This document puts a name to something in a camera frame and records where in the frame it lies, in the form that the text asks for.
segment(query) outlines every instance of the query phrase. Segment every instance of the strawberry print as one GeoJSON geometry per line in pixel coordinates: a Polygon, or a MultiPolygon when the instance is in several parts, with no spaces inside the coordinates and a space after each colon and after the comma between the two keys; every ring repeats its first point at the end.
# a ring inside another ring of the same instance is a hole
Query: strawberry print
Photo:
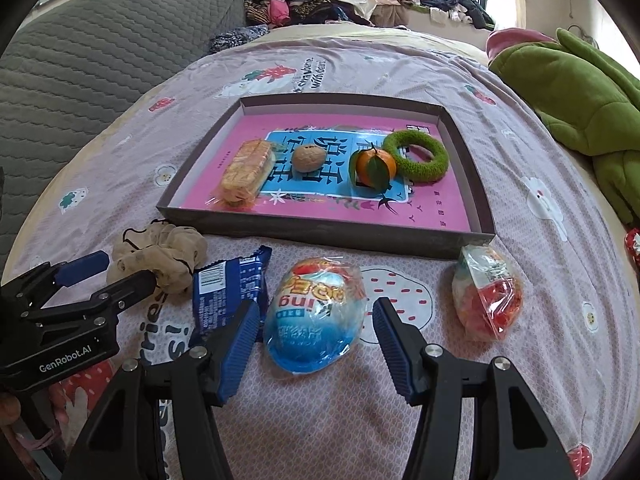
{"type": "Polygon", "coordinates": [[[174,101],[175,101],[175,98],[173,98],[173,97],[171,97],[171,98],[163,97],[159,101],[155,102],[155,104],[153,104],[151,106],[151,108],[149,108],[149,111],[150,112],[155,112],[156,110],[159,110],[160,108],[164,108],[165,106],[170,105],[174,101]]]}
{"type": "Polygon", "coordinates": [[[591,449],[584,444],[580,444],[580,446],[574,447],[566,455],[569,457],[571,466],[574,468],[576,478],[582,478],[589,472],[591,462],[593,461],[591,449]]]}
{"type": "Polygon", "coordinates": [[[295,73],[296,73],[295,68],[288,68],[286,66],[277,64],[276,66],[273,66],[266,70],[254,70],[253,72],[245,75],[242,79],[247,81],[253,81],[253,80],[260,81],[260,79],[265,79],[269,77],[270,79],[267,81],[267,83],[272,83],[276,79],[280,79],[286,75],[295,74],[295,73]]]}
{"type": "Polygon", "coordinates": [[[109,361],[102,361],[65,379],[61,384],[71,402],[76,401],[76,390],[82,388],[87,396],[87,410],[91,412],[112,377],[113,370],[109,361]]]}
{"type": "Polygon", "coordinates": [[[487,97],[486,95],[484,95],[477,88],[475,88],[475,87],[473,87],[471,85],[465,85],[465,88],[467,90],[469,90],[474,95],[474,97],[476,97],[477,99],[480,99],[483,103],[487,103],[488,105],[495,106],[495,101],[493,99],[491,99],[490,97],[487,97]]]}
{"type": "Polygon", "coordinates": [[[373,303],[386,296],[404,323],[423,330],[433,317],[433,294],[429,287],[415,278],[401,274],[395,269],[361,267],[364,288],[367,294],[367,309],[362,323],[360,340],[367,345],[377,345],[373,330],[373,303]]]}

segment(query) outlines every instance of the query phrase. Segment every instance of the screw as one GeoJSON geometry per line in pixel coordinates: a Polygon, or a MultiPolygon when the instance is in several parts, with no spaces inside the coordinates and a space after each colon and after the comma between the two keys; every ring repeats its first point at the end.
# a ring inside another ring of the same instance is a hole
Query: screw
{"type": "Polygon", "coordinates": [[[427,345],[425,352],[430,357],[440,357],[442,355],[442,346],[436,344],[427,345]]]}
{"type": "Polygon", "coordinates": [[[495,358],[494,365],[498,370],[508,370],[511,367],[511,361],[506,357],[495,358]]]}
{"type": "Polygon", "coordinates": [[[191,350],[189,350],[189,355],[194,359],[202,359],[205,355],[207,355],[207,349],[204,346],[194,346],[191,350]]]}
{"type": "Polygon", "coordinates": [[[132,372],[138,368],[138,360],[137,359],[125,359],[122,363],[122,369],[126,372],[132,372]]]}

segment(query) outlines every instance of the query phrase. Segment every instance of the plastic bag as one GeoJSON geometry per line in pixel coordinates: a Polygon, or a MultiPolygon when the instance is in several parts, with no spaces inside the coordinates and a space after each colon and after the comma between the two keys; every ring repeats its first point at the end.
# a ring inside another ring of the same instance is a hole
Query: plastic bag
{"type": "Polygon", "coordinates": [[[273,143],[246,140],[242,143],[207,203],[224,202],[233,208],[252,206],[275,164],[273,143]]]}
{"type": "Polygon", "coordinates": [[[522,306],[522,283],[500,254],[466,246],[453,277],[453,303],[469,339],[504,341],[522,306]]]}
{"type": "Polygon", "coordinates": [[[325,368],[357,342],[367,304],[360,267],[310,258],[283,277],[264,323],[271,359],[293,374],[325,368]]]}

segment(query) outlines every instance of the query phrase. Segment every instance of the fuzzy green ring toy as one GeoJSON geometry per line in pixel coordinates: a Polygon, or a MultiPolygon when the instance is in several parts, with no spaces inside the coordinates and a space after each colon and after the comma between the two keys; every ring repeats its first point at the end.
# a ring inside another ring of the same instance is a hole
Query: fuzzy green ring toy
{"type": "Polygon", "coordinates": [[[398,172],[414,182],[435,182],[449,169],[449,154],[443,144],[418,130],[398,130],[389,134],[382,143],[382,149],[394,158],[398,172]],[[429,150],[433,158],[429,162],[414,162],[404,158],[398,148],[405,148],[410,144],[429,150]]]}

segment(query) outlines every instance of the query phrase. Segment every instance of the blue snack wrapper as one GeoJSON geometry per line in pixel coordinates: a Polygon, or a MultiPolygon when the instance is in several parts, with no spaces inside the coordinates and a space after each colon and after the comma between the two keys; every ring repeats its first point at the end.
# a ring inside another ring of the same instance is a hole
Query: blue snack wrapper
{"type": "Polygon", "coordinates": [[[260,308],[260,330],[269,307],[264,277],[271,259],[271,248],[260,246],[254,254],[233,260],[220,260],[193,273],[193,317],[196,327],[189,346],[201,344],[209,333],[225,326],[242,300],[254,300],[260,308]]]}

